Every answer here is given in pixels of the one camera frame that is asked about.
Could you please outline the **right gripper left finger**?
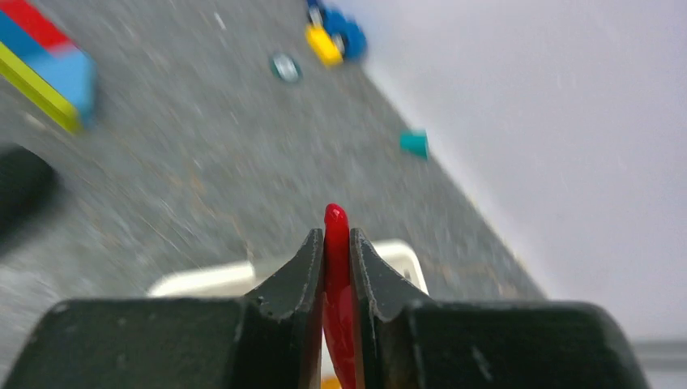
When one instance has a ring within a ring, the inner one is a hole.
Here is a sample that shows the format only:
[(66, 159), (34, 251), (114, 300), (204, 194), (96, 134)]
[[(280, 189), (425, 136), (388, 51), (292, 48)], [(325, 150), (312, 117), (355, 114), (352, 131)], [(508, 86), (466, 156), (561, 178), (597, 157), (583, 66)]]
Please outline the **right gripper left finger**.
[(323, 233), (242, 297), (71, 299), (35, 326), (7, 388), (317, 388)]

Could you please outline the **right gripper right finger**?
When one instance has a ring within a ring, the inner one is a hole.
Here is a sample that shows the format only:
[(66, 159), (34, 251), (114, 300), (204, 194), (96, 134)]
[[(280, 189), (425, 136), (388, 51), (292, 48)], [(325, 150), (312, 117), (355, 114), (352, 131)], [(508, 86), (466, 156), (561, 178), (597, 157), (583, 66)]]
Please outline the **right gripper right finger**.
[(580, 301), (437, 301), (350, 233), (360, 388), (646, 388), (624, 332)]

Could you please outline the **orange yellow fruit toy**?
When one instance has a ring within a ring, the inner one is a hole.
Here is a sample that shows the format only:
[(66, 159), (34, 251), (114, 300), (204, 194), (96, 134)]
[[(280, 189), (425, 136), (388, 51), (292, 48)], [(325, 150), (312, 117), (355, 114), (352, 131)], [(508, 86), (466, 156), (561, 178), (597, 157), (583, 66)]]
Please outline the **orange yellow fruit toy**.
[(335, 376), (323, 377), (321, 380), (321, 389), (342, 389), (339, 380)]

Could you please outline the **red chili pepper toy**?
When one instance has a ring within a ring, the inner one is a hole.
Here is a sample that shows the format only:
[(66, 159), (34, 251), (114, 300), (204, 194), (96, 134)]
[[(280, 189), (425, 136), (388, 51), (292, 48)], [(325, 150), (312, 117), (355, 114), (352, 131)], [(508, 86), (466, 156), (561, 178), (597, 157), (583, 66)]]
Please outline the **red chili pepper toy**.
[(342, 388), (356, 386), (350, 281), (350, 229), (345, 210), (326, 206), (323, 260), (324, 301), (322, 325), (326, 345)]

